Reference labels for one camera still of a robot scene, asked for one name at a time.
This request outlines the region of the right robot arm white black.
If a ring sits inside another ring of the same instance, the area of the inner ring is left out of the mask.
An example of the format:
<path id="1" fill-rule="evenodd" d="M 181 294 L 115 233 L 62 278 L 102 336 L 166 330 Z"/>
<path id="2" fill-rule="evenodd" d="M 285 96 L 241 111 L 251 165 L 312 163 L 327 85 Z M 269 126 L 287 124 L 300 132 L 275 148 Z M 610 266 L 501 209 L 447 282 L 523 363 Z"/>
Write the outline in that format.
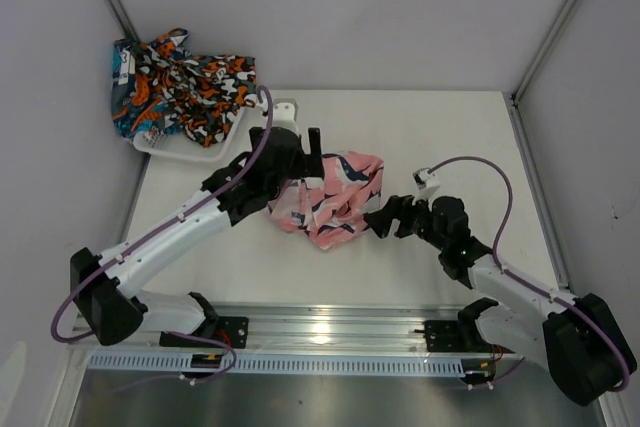
<path id="1" fill-rule="evenodd" d="M 513 352 L 545 369 L 581 406 L 628 385 L 637 360 L 608 304 L 595 294 L 555 291 L 497 258 L 472 235 L 461 199 L 393 196 L 364 220 L 380 238 L 425 241 L 449 278 L 480 294 L 457 314 L 464 348 Z"/>

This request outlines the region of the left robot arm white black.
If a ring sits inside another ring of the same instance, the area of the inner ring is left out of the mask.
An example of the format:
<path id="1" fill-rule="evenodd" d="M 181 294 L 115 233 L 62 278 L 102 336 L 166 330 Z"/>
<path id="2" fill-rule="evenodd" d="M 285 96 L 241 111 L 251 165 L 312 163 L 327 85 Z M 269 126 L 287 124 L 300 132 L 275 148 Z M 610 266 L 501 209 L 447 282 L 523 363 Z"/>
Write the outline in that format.
<path id="1" fill-rule="evenodd" d="M 83 248 L 70 259 L 73 302 L 102 346 L 138 331 L 157 332 L 163 347 L 223 346 L 229 334 L 201 294 L 145 291 L 145 285 L 192 247 L 264 210 L 293 180 L 324 176 L 321 133 L 284 127 L 250 131 L 252 149 L 215 171 L 176 212 L 141 236 L 100 254 Z"/>

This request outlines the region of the pink shark print shorts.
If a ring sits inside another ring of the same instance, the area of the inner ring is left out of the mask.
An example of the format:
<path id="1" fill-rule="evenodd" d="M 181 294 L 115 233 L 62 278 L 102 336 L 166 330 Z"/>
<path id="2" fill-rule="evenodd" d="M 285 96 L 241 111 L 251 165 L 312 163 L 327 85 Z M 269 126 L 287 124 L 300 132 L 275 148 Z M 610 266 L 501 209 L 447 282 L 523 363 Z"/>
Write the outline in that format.
<path id="1" fill-rule="evenodd" d="M 322 156 L 324 178 L 308 178 L 309 204 L 300 205 L 296 180 L 267 207 L 269 219 L 288 234 L 303 234 L 323 251 L 350 242 L 368 229 L 366 213 L 380 208 L 384 161 L 374 155 Z"/>

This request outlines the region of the orange camouflage shorts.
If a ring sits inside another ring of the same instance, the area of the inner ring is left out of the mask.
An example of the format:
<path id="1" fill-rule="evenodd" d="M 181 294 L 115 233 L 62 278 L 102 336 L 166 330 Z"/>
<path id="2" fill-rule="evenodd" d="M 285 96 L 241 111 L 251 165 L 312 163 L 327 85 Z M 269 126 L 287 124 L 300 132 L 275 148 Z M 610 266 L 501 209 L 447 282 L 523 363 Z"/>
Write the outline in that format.
<path id="1" fill-rule="evenodd" d="M 195 54 L 189 33 L 173 29 L 132 48 L 132 133 L 182 134 L 208 148 L 224 142 L 237 114 L 257 100 L 256 60 L 238 54 Z"/>

